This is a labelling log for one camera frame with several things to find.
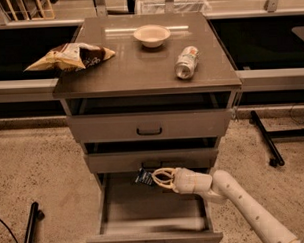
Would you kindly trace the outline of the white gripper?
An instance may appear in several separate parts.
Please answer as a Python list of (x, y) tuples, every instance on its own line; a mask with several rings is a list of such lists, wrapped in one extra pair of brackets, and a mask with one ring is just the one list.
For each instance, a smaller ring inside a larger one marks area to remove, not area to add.
[(212, 176), (198, 173), (186, 168), (159, 168), (152, 173), (157, 185), (165, 189), (172, 189), (174, 192), (194, 193), (207, 192), (212, 184)]

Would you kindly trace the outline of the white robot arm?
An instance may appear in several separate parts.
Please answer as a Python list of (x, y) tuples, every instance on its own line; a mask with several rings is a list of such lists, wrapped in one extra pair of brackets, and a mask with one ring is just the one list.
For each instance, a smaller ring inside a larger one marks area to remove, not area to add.
[(224, 170), (208, 175), (182, 167), (159, 168), (152, 173), (152, 179), (157, 185), (175, 193), (197, 194), (208, 202), (225, 203), (230, 200), (262, 243), (304, 243), (304, 236), (295, 236)]

